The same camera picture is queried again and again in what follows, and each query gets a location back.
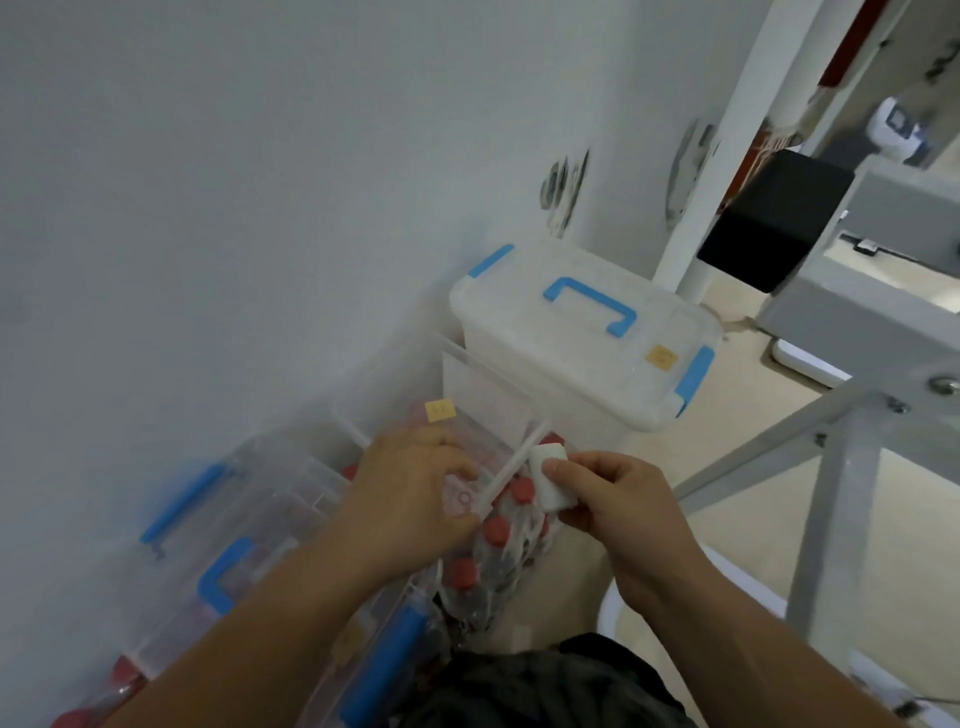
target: white sponge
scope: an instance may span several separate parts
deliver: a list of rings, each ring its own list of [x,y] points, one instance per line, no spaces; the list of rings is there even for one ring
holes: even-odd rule
[[[560,443],[534,445],[530,448],[530,475],[537,489],[537,503],[543,513],[556,513],[577,504],[577,498],[569,491],[558,487],[543,474],[543,461],[551,457],[566,460],[566,450]]]

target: left hand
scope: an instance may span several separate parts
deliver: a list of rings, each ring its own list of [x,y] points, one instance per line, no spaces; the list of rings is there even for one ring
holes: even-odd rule
[[[444,511],[444,477],[475,480],[476,465],[440,425],[404,427],[372,442],[327,528],[358,569],[386,583],[423,569],[466,541],[475,514]]]

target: forearm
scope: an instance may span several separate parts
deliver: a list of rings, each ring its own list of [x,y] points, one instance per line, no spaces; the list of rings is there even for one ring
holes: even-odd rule
[[[648,606],[711,728],[901,725],[713,566]]]
[[[341,547],[328,529],[293,551],[108,728],[292,726],[333,639],[379,586],[329,558]]]

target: plastic bin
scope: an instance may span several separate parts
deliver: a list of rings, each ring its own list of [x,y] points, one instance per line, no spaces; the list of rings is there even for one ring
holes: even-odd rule
[[[343,382],[340,392],[333,416],[361,448],[384,430],[426,424],[440,411],[442,418],[434,421],[457,435],[480,468],[475,483],[447,478],[444,499],[451,513],[486,516],[527,450],[549,431],[530,397],[439,334],[389,351]],[[452,409],[438,410],[439,401],[452,402]]]
[[[678,417],[719,322],[580,248],[506,245],[450,291],[468,350],[530,392],[579,449],[616,448]]]
[[[120,650],[156,678],[287,551],[322,528],[347,487],[345,478],[278,439],[254,440],[212,466],[120,560],[106,615]],[[331,647],[299,726],[317,728],[337,715],[397,607],[411,595],[428,599],[431,578],[391,584],[357,611]]]

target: yellow label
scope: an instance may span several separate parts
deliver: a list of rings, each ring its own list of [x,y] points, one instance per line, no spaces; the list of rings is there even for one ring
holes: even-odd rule
[[[453,400],[433,400],[426,405],[426,421],[436,423],[440,420],[449,420],[457,416],[457,408],[453,406]]]
[[[679,357],[667,349],[662,347],[660,344],[657,344],[653,349],[650,350],[650,353],[646,356],[647,361],[653,364],[657,369],[660,369],[664,372],[669,372],[673,369],[673,365],[677,363]]]
[[[354,615],[346,626],[340,630],[337,639],[330,646],[330,662],[336,667],[343,667],[363,649],[369,636],[370,634],[361,623],[360,618]]]

